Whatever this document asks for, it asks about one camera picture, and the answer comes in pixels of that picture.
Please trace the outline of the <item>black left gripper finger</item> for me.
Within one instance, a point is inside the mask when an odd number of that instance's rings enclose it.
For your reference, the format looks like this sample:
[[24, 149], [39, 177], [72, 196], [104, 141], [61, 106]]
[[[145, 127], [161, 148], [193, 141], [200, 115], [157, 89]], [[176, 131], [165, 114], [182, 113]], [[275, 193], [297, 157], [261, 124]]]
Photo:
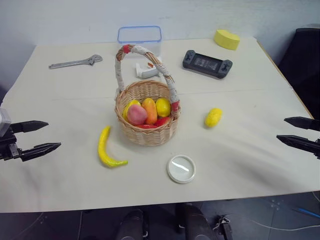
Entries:
[[52, 142], [36, 145], [31, 149], [23, 150], [19, 154], [19, 158], [25, 162], [38, 157], [42, 157], [54, 150], [56, 150], [62, 143], [61, 142]]
[[30, 121], [23, 121], [11, 124], [11, 129], [14, 133], [27, 133], [39, 130], [49, 124], [44, 121], [39, 120], [30, 120]]

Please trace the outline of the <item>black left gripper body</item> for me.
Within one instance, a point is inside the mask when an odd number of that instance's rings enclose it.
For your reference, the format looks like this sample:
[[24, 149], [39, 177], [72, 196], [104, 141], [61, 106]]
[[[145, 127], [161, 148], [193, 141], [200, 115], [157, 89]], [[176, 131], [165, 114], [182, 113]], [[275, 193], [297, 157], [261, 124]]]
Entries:
[[0, 138], [0, 159], [7, 161], [10, 159], [20, 158], [25, 161], [23, 156], [23, 151], [16, 145], [17, 138], [15, 136], [15, 131], [9, 129], [4, 136]]

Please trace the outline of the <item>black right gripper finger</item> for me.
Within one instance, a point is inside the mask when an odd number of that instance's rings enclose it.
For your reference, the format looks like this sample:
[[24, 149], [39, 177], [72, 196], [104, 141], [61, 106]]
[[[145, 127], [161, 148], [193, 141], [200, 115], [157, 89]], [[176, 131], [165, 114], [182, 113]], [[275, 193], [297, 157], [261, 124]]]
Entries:
[[306, 130], [320, 130], [320, 121], [317, 119], [311, 119], [302, 116], [294, 116], [294, 117], [287, 117], [284, 119], [285, 122], [301, 129]]
[[317, 142], [296, 135], [277, 135], [276, 138], [289, 147], [317, 155]]

